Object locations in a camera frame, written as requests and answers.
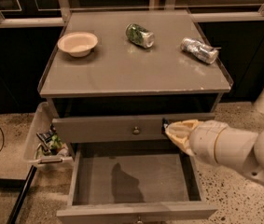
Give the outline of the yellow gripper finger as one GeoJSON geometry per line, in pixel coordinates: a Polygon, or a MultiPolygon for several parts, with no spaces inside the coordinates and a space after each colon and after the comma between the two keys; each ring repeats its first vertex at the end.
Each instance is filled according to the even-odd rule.
{"type": "Polygon", "coordinates": [[[184,153],[188,154],[189,156],[194,156],[194,152],[190,147],[189,139],[187,136],[179,137],[176,134],[170,134],[169,139],[184,153]]]}
{"type": "Polygon", "coordinates": [[[201,124],[197,119],[188,119],[183,121],[172,122],[165,128],[165,133],[168,136],[177,136],[183,138],[189,136],[190,133],[201,124]]]}

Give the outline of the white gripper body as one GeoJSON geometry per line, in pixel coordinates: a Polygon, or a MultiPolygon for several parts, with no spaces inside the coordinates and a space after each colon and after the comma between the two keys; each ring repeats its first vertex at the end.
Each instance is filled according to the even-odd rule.
{"type": "Polygon", "coordinates": [[[229,125],[224,122],[207,120],[199,124],[189,136],[189,144],[194,157],[210,165],[217,165],[215,157],[215,144],[218,136],[229,125]]]}

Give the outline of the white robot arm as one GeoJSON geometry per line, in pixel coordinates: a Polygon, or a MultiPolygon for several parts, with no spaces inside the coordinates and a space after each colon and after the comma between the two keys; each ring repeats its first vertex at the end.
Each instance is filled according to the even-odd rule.
{"type": "Polygon", "coordinates": [[[189,156],[228,167],[264,186],[264,131],[255,133],[221,121],[197,119],[162,126],[167,137],[189,156]]]}

